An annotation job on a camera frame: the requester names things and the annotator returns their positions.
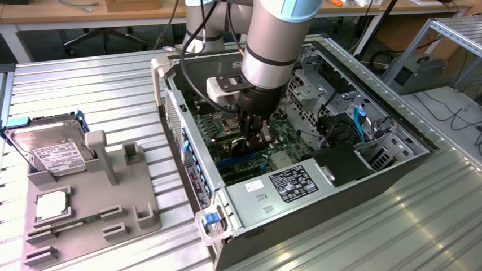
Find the aluminum extrusion table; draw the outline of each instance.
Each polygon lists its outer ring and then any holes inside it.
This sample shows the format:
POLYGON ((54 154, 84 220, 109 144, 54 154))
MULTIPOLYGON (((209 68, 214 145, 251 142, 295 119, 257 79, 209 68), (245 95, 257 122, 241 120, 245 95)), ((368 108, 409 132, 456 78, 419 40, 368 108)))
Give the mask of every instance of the aluminum extrusion table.
MULTIPOLYGON (((331 40, 320 40, 441 150, 384 194, 231 270, 475 270, 482 265, 479 171, 383 82, 331 40)), ((146 150, 161 230, 85 255, 54 270, 212 269, 154 115, 152 57, 153 53, 133 53, 21 64, 5 77, 10 100, 5 99, 4 114, 9 110, 14 116, 42 116, 82 108, 90 128, 104 129, 108 134, 108 150, 128 141, 137 141, 146 150)), ((18 270, 25 163, 8 146, 1 154, 0 269, 18 270)))
POLYGON ((428 19, 420 28, 420 31, 417 32, 411 44, 408 45, 400 59, 395 63, 393 68, 391 68, 389 71, 383 75, 383 81, 387 85, 392 83, 408 57, 416 49, 416 46, 425 38, 429 29, 435 30, 440 35, 444 36, 444 38, 453 41, 457 45, 460 45, 466 50, 478 56, 476 60, 468 65, 464 71, 462 71, 455 84, 462 81, 462 79, 478 65, 482 58, 482 16, 476 15, 459 18, 428 19))

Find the black cable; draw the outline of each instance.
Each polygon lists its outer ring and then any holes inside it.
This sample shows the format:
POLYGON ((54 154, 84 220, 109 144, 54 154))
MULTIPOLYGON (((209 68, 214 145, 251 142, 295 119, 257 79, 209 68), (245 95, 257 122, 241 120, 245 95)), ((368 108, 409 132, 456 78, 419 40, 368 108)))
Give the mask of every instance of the black cable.
POLYGON ((424 103, 421 102, 420 98, 415 95, 415 93, 412 93, 412 96, 416 98, 416 100, 419 100, 420 104, 423 105, 423 107, 427 109, 429 115, 437 120, 437 121, 445 121, 449 120, 455 114, 452 114, 449 117, 447 117, 445 119, 440 119, 439 117, 435 116, 435 114, 431 112, 431 110, 428 109, 428 107, 424 105, 424 103))
MULTIPOLYGON (((365 23, 364 23, 364 29, 363 29, 363 34, 364 34, 364 32, 365 32, 365 30, 367 30, 367 28, 368 28, 368 18, 367 18, 367 15, 368 15, 368 11, 369 11, 369 8, 371 8, 371 4, 373 3, 373 0, 371 0, 369 1, 369 5, 368 5, 368 8, 367 8, 367 11, 364 12, 364 15, 363 15, 363 18, 365 19, 365 23)), ((360 29, 360 25, 361 25, 361 23, 359 23, 359 25, 356 26, 356 28, 355 28, 355 35, 352 36, 352 38, 351 38, 351 40, 349 40, 349 43, 348 43, 348 52, 351 51, 351 43, 352 43, 352 41, 353 41, 353 39, 355 39, 355 37, 356 37, 356 32, 357 32, 357 30, 360 29)))
POLYGON ((172 7, 172 12, 170 12, 170 17, 168 18, 168 22, 166 22, 166 25, 165 25, 165 28, 164 28, 162 32, 158 34, 158 37, 157 37, 157 39, 156 39, 156 43, 154 43, 154 45, 153 45, 152 50, 156 50, 157 45, 158 45, 158 44, 162 42, 162 40, 164 40, 164 35, 165 35, 165 32, 166 32, 166 29, 169 28, 170 24, 172 24, 174 11, 176 11, 176 9, 177 9, 177 4, 178 4, 178 0, 174 0, 173 7, 172 7))
POLYGON ((319 107, 319 110, 317 110, 317 114, 316 114, 316 118, 319 119, 319 113, 321 112, 321 110, 327 107, 327 105, 331 103, 332 99, 335 98, 336 96, 336 90, 332 91, 332 94, 328 98, 328 100, 325 101, 325 103, 319 107))
POLYGON ((460 70, 459 70, 459 74, 456 75, 456 78, 455 78, 453 83, 452 83, 452 85, 451 85, 451 90, 452 90, 453 92, 459 92, 459 91, 455 89, 455 84, 456 84, 456 81, 459 80, 462 71, 463 71, 463 69, 464 69, 464 67, 466 67, 467 53, 468 53, 468 51, 466 50, 466 56, 463 57, 463 62, 462 62, 462 67, 460 67, 460 70))
POLYGON ((205 26, 205 23, 206 21, 209 20, 210 18, 210 15, 212 15, 212 12, 216 8, 216 5, 217 5, 217 2, 213 2, 212 6, 210 6, 210 9, 208 11, 208 14, 206 14, 206 17, 204 18, 201 24, 198 25, 197 29, 194 30, 194 32, 192 33, 189 39, 186 40, 186 43, 182 47, 182 50, 180 52, 180 56, 178 56, 178 64, 180 64, 180 70, 182 72, 182 75, 185 77, 185 81, 186 83, 189 84, 189 86, 192 87, 192 90, 196 92, 196 94, 205 100, 205 102, 208 104, 210 104, 210 106, 213 108, 216 108, 217 110, 220 111, 224 111, 224 112, 228 112, 228 113, 236 113, 236 110, 232 110, 232 109, 228 109, 223 106, 220 106, 218 104, 216 104, 201 92, 200 90, 196 88, 194 84, 192 83, 192 80, 189 78, 189 75, 186 74, 186 69, 185 69, 185 61, 184 61, 184 55, 185 55, 185 51, 186 51, 186 48, 189 47, 189 44, 192 42, 192 40, 194 39, 194 37, 197 36, 198 32, 201 31, 202 27, 205 26))
MULTIPOLYGON (((200 4, 201 4, 201 16, 202 16, 202 21, 204 21, 205 20, 205 15, 204 15, 204 2, 202 2, 202 0, 200 0, 200 4)), ((201 47, 198 53, 201 53, 204 51, 204 49, 205 49, 205 24, 204 24, 204 27, 202 27, 202 47, 201 47)))
POLYGON ((449 109, 449 107, 445 105, 445 103, 443 103, 443 102, 440 102, 439 100, 433 99, 433 98, 432 98, 427 93, 424 93, 423 91, 421 91, 421 93, 425 94, 427 97, 431 98, 433 101, 436 101, 437 103, 440 103, 440 104, 447 108, 447 110, 449 111, 449 113, 451 113, 451 116, 449 116, 449 117, 447 117, 445 119, 437 118, 437 117, 435 116, 435 114, 432 113, 432 111, 428 109, 428 107, 424 105, 424 103, 421 102, 421 100, 419 99, 419 97, 415 95, 415 93, 412 94, 412 95, 415 96, 416 100, 417 100, 417 101, 420 102, 420 104, 423 105, 423 107, 428 110, 428 113, 432 115, 432 117, 433 117, 437 121, 445 121, 445 120, 452 119, 452 120, 451 120, 451 123, 449 123, 449 127, 451 127, 451 129, 452 129, 453 131, 462 130, 462 129, 468 128, 468 127, 471 127, 471 126, 476 126, 478 124, 482 123, 482 121, 478 121, 478 122, 475 122, 475 123, 470 123, 470 122, 466 121, 460 116, 457 116, 459 112, 462 111, 462 108, 460 108, 459 110, 456 110, 456 112, 453 113, 452 110, 449 109), (452 124, 453 124, 455 118, 460 119, 467 125, 463 126, 463 127, 460 127, 460 128, 453 128, 452 124))
MULTIPOLYGON (((433 42, 436 42, 439 40, 439 38, 435 38, 435 40, 429 41, 427 44, 423 44, 420 45, 419 47, 416 47, 416 50, 417 49, 421 49, 424 47, 427 47, 428 45, 431 45, 433 42)), ((405 51, 401 50, 401 51, 391 51, 391 50, 381 50, 381 51, 376 51, 372 55, 371 55, 371 58, 369 58, 369 61, 368 61, 368 68, 371 69, 371 71, 373 71, 375 73, 383 73, 385 69, 379 69, 375 67, 375 59, 376 57, 379 56, 385 56, 387 59, 388 59, 388 64, 391 63, 392 59, 395 58, 393 55, 391 53, 403 53, 405 51)))
POLYGON ((236 46, 237 46, 237 50, 239 50, 239 53, 241 56, 244 56, 244 51, 243 51, 243 48, 241 48, 241 45, 239 44, 239 41, 236 39, 236 34, 233 32, 233 27, 232 27, 232 21, 231 21, 231 4, 227 4, 227 22, 228 22, 228 30, 231 32, 231 36, 232 36, 232 39, 236 43, 236 46))
MULTIPOLYGON (((444 108, 449 111, 451 114, 455 115, 453 111, 449 109, 449 107, 445 105, 445 103, 443 103, 441 101, 439 101, 437 99, 435 99, 433 97, 431 97, 424 91, 421 91, 421 93, 429 98, 432 99, 435 102, 437 102, 439 104, 441 104, 444 106, 444 108)), ((456 116, 466 124, 471 124, 468 121, 466 121, 463 118, 460 118, 459 116, 456 116)))
POLYGON ((463 87, 462 93, 466 92, 467 87, 468 87, 472 83, 475 83, 475 82, 482 82, 482 79, 476 79, 476 80, 470 81, 470 82, 466 84, 466 86, 463 87))
POLYGON ((361 142, 360 132, 357 131, 356 127, 345 120, 340 120, 339 122, 343 123, 345 126, 348 126, 351 132, 356 135, 357 140, 361 142))
POLYGON ((449 2, 453 4, 453 6, 455 6, 455 8, 456 8, 455 13, 459 13, 459 6, 457 6, 457 4, 455 3, 453 0, 449 0, 449 2))

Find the hard drive label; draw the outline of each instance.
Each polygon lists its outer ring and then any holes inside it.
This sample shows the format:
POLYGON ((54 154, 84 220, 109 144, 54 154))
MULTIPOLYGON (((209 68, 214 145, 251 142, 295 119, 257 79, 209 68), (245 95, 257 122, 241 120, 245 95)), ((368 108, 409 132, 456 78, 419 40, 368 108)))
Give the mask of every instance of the hard drive label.
POLYGON ((301 165, 272 174, 269 179, 280 198, 287 203, 317 191, 316 184, 301 165))
POLYGON ((84 158, 73 142, 33 150, 36 157, 49 172, 58 172, 85 165, 84 158))

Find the desk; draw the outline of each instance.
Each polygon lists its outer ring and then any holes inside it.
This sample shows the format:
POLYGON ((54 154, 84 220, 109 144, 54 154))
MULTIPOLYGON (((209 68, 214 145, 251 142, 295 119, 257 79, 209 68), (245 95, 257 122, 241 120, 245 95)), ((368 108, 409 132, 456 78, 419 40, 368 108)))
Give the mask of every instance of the desk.
MULTIPOLYGON (((77 0, 76 3, 89 2, 92 1, 77 0)), ((28 5, 5 5, 0 15, 4 22, 4 24, 0 25, 0 34, 6 41, 8 47, 10 48, 18 63, 28 63, 32 61, 28 50, 18 39, 20 31, 161 25, 166 24, 173 6, 173 0, 162 0, 161 8, 158 10, 106 12, 104 0, 98 0, 98 2, 101 2, 102 5, 93 7, 92 12, 66 7, 61 5, 57 0, 30 0, 30 4, 28 5)), ((456 3, 460 3, 459 14, 462 14, 467 7, 467 5, 464 5, 466 0, 456 0, 456 3)), ((363 16, 365 10, 365 7, 359 6, 337 7, 331 2, 324 1, 320 7, 320 13, 316 17, 363 16)), ((435 13, 443 12, 440 7, 423 7, 419 9, 403 10, 403 6, 400 6, 399 11, 392 12, 412 14, 427 13, 427 10, 435 13)), ((380 7, 372 6, 369 8, 368 15, 372 15, 373 19, 368 25, 356 51, 360 50, 367 37, 372 33, 381 12, 380 7)), ((172 23, 178 24, 184 22, 185 5, 184 1, 180 1, 172 23)))

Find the blue ram slot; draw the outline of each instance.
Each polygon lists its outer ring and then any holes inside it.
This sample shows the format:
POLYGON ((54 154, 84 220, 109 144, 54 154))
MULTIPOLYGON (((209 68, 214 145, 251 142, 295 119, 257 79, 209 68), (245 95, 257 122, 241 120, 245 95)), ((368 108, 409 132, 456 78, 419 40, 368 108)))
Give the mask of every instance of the blue ram slot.
POLYGON ((247 160, 247 159, 251 159, 256 156, 256 153, 252 153, 252 154, 245 154, 240 157, 235 157, 235 158, 228 158, 228 159, 224 159, 218 162, 216 162, 216 167, 224 167, 227 165, 231 165, 239 161, 243 161, 243 160, 247 160))

